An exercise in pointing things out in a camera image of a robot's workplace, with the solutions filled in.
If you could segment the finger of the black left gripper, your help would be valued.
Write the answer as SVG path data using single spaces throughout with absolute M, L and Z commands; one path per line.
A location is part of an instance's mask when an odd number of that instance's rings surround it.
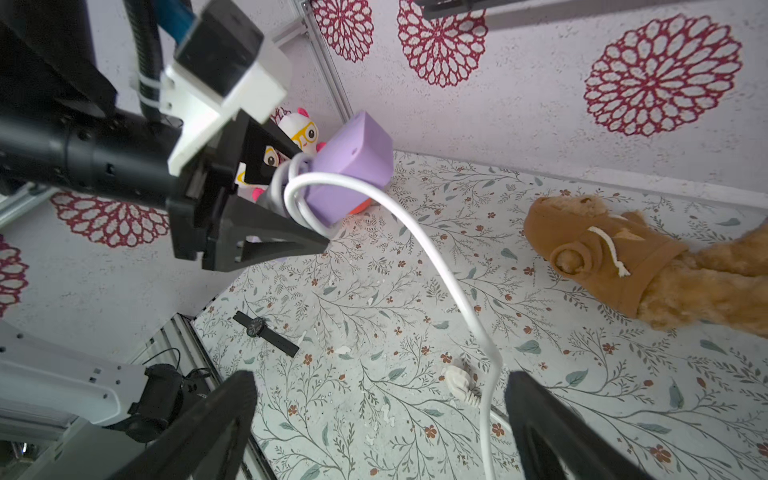
M 246 156 L 253 157 L 254 163 L 261 161 L 267 145 L 273 146 L 285 157 L 282 163 L 291 160 L 300 153 L 300 148 L 282 131 L 273 119 L 268 118 L 264 123 L 260 123 L 243 110 L 240 110 L 236 120 L 245 126 L 239 162 L 249 162 Z
M 276 259 L 321 254 L 328 244 L 323 235 L 233 195 L 215 211 L 202 267 L 231 272 Z

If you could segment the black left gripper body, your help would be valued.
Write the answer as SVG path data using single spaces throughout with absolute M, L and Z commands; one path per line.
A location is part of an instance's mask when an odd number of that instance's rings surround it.
M 174 180 L 166 199 L 174 256 L 200 260 L 202 268 L 231 272 L 245 268 L 244 238 L 235 238 L 233 208 L 239 168 L 250 117 L 239 112 L 203 143 L 202 149 Z

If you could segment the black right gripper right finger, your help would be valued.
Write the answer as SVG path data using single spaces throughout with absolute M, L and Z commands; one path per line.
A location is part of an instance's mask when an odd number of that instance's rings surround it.
M 509 374 L 509 424 L 527 479 L 648 479 L 529 374 Z

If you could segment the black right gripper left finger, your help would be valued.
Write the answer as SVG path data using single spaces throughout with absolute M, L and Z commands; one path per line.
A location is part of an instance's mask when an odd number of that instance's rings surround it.
M 243 463 L 257 399 L 253 373 L 233 373 L 111 477 L 235 479 Z

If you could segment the purple power strip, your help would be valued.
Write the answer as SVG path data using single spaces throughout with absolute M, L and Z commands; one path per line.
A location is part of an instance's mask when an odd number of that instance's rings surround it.
M 327 142 L 308 171 L 341 174 L 382 189 L 390 183 L 394 172 L 393 140 L 371 115 L 361 111 Z M 318 220 L 330 227 L 367 198 L 337 186 L 312 185 L 305 190 L 305 200 Z

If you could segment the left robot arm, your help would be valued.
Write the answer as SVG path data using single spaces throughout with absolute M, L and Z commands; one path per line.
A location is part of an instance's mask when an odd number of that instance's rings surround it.
M 180 1 L 125 3 L 140 114 L 119 110 L 97 69 L 82 1 L 1 5 L 1 175 L 164 210 L 176 257 L 233 271 L 323 252 L 328 241 L 239 196 L 241 165 L 299 148 L 273 122 L 290 87 L 287 56 L 231 1 L 181 31 L 169 63 L 159 34 Z

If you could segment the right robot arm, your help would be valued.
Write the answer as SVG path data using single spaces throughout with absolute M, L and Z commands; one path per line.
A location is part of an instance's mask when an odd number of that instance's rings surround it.
M 116 479 L 237 476 L 254 378 L 238 371 L 214 390 L 203 383 L 170 364 L 114 363 L 1 325 L 3 402 L 74 415 L 148 445 Z M 505 401 L 526 478 L 647 478 L 527 373 L 510 374 Z

